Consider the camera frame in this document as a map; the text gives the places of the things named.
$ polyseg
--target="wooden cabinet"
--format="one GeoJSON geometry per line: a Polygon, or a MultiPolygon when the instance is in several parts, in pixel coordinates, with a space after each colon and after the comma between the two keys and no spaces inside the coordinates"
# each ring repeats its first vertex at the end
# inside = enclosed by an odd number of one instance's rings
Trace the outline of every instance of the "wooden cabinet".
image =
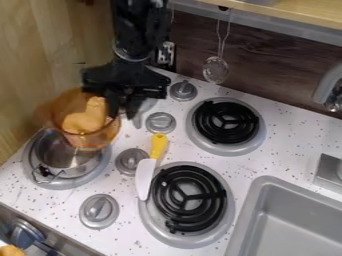
{"type": "Polygon", "coordinates": [[[35,108],[111,59],[109,0],[0,0],[0,164],[37,130],[35,108]]]}
{"type": "Polygon", "coordinates": [[[256,5],[240,0],[198,1],[342,30],[341,0],[277,0],[272,6],[256,5]]]}

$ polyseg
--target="pot handle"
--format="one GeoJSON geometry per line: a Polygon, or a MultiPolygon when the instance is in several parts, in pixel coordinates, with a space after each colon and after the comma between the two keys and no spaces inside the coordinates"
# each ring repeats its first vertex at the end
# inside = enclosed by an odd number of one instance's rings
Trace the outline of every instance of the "pot handle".
{"type": "Polygon", "coordinates": [[[42,183],[51,183],[53,182],[55,179],[57,179],[62,173],[65,173],[64,170],[61,170],[59,173],[57,173],[57,175],[53,175],[49,168],[45,167],[45,166],[42,166],[41,164],[38,165],[36,168],[33,169],[32,171],[32,178],[33,180],[38,183],[38,184],[42,184],[42,183]],[[48,175],[53,175],[52,178],[50,179],[47,179],[47,180],[39,180],[38,176],[37,175],[40,175],[40,176],[43,176],[43,177],[47,177],[48,175]]]}

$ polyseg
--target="hanging utensil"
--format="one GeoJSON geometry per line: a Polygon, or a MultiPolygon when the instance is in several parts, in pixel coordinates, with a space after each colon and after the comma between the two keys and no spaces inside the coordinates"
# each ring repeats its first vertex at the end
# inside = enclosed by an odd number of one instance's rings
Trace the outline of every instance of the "hanging utensil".
{"type": "Polygon", "coordinates": [[[165,134],[154,134],[152,136],[150,158],[143,159],[138,164],[135,174],[135,187],[138,197],[142,201],[146,201],[148,198],[154,169],[156,168],[158,159],[163,155],[167,144],[168,138],[165,134]]]}
{"type": "Polygon", "coordinates": [[[226,40],[228,36],[230,35],[231,12],[232,12],[232,9],[231,8],[228,9],[227,32],[222,40],[222,37],[220,35],[221,10],[219,10],[217,25],[216,25],[216,34],[218,37],[217,56],[208,58],[203,65],[203,76],[208,82],[211,82],[211,83],[221,84],[227,79],[228,74],[229,74],[229,66],[227,62],[223,59],[223,53],[224,53],[226,40]]]}

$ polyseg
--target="wooden panel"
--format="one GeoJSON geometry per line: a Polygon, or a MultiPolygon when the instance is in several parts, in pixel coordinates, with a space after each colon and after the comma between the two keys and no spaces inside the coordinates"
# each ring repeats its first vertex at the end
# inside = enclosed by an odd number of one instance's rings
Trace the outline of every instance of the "wooden panel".
{"type": "Polygon", "coordinates": [[[287,20],[342,29],[342,1],[340,0],[277,0],[272,6],[255,5],[240,0],[199,1],[287,20]]]}
{"type": "Polygon", "coordinates": [[[0,164],[37,130],[42,102],[111,58],[109,1],[0,0],[0,164]]]}
{"type": "MultiPolygon", "coordinates": [[[[178,46],[177,72],[204,80],[202,64],[217,54],[215,28],[214,19],[175,12],[171,39],[178,46]]],[[[340,47],[232,24],[224,59],[230,75],[223,86],[342,117],[312,101],[322,76],[342,60],[340,47]]]]}

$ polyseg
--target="wooden wall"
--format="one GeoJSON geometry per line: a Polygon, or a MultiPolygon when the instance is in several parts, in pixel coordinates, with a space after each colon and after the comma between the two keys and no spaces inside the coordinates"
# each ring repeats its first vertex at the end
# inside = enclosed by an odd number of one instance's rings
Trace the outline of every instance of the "wooden wall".
{"type": "Polygon", "coordinates": [[[0,0],[0,164],[37,130],[39,104],[111,58],[111,40],[108,0],[0,0]]]}
{"type": "MultiPolygon", "coordinates": [[[[204,61],[217,55],[216,20],[176,11],[171,32],[177,72],[204,80],[204,61]]],[[[342,118],[312,101],[322,76],[342,61],[342,48],[232,24],[224,59],[230,75],[223,86],[342,118]]]]}

